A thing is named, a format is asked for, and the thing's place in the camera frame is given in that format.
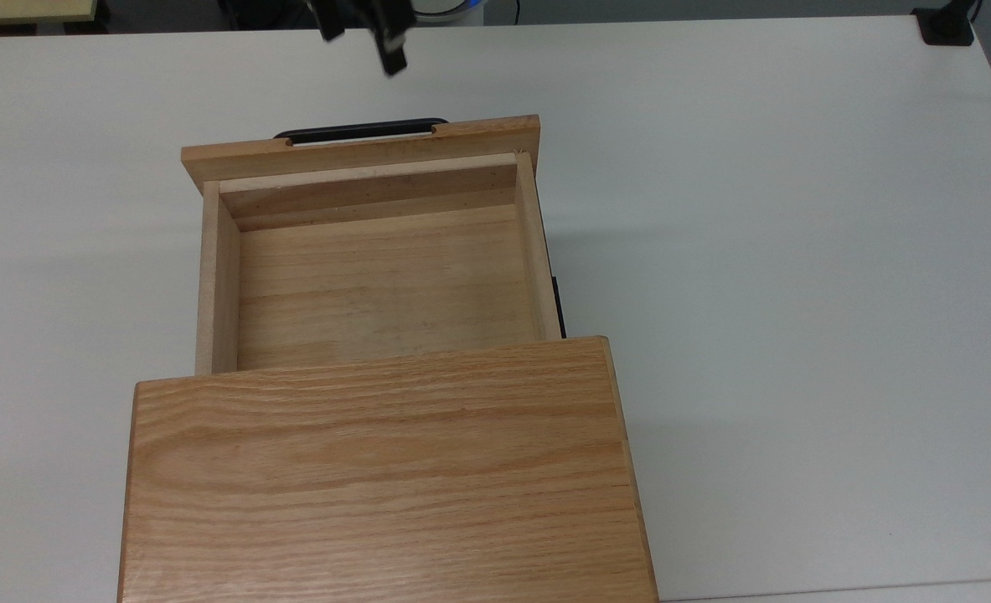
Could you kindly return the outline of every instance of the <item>white tabletop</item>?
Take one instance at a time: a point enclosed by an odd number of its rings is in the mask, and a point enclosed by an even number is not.
[[[737,596],[710,599],[707,603],[991,603],[991,581],[804,592],[800,595]]]
[[[0,39],[0,602],[111,600],[134,382],[192,371],[178,149],[526,113],[664,599],[991,580],[991,74],[909,17]]]

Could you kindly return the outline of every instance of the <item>open drawer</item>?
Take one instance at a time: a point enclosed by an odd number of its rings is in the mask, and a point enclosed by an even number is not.
[[[536,116],[183,149],[204,192],[196,374],[560,339]]]

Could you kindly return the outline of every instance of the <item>black mount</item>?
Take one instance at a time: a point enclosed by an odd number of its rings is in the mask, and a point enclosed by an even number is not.
[[[953,0],[942,8],[913,8],[923,41],[931,46],[971,46],[975,34],[968,11],[973,4],[975,0]]]
[[[331,42],[344,31],[342,15],[335,0],[307,0],[324,41]],[[354,16],[372,31],[384,73],[395,75],[406,69],[406,54],[402,45],[406,30],[417,24],[414,5],[410,0],[349,0]]]

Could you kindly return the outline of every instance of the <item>drawer handle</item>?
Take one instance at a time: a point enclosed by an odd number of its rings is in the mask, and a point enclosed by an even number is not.
[[[354,123],[350,126],[305,127],[303,130],[287,130],[274,138],[291,138],[291,143],[304,145],[307,142],[347,141],[350,138],[397,137],[402,134],[431,134],[431,128],[446,119],[426,117],[420,119],[400,119],[399,121],[377,121]]]

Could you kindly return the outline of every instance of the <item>light wood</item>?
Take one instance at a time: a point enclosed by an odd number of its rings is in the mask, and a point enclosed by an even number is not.
[[[238,363],[238,226],[219,199],[219,183],[204,184],[194,374],[226,373]]]
[[[285,214],[264,214],[251,218],[235,219],[235,226],[241,232],[259,229],[281,229],[285,226],[303,226],[307,224],[331,224],[335,222],[354,222],[358,220],[373,220],[376,218],[394,218],[398,216],[415,216],[416,214],[437,214],[441,211],[456,209],[475,209],[476,207],[491,207],[492,205],[507,205],[514,201],[514,188],[491,188],[491,190],[471,191],[465,193],[422,196],[422,198],[395,198],[390,201],[375,203],[357,203],[353,205],[332,207],[316,207],[298,209]]]
[[[540,199],[536,194],[536,177],[533,175],[529,154],[518,155],[518,182],[514,189],[514,205],[517,205],[524,249],[525,275],[534,283],[529,290],[532,302],[533,324],[536,338],[559,339],[561,325],[559,307],[551,282],[551,262],[548,259],[548,240],[544,236],[544,217],[540,214]]]
[[[292,147],[286,138],[228,142],[182,149],[182,163],[201,190],[209,180],[227,180],[366,165],[410,163],[453,157],[528,152],[536,169],[540,120],[535,115],[444,123],[417,137],[335,142]]]
[[[140,383],[122,603],[654,603],[602,338]]]
[[[0,24],[92,20],[96,0],[0,0]]]
[[[205,183],[216,200],[205,202],[197,374],[560,339],[534,157],[500,138],[538,136],[538,119],[449,126],[426,140],[487,153],[349,142],[266,174],[281,142],[186,149],[240,162]]]
[[[512,205],[242,233],[238,369],[537,340],[524,261]]]
[[[517,171],[514,153],[502,153],[224,180],[219,184],[219,195],[231,216],[243,222],[403,198],[510,188]]]

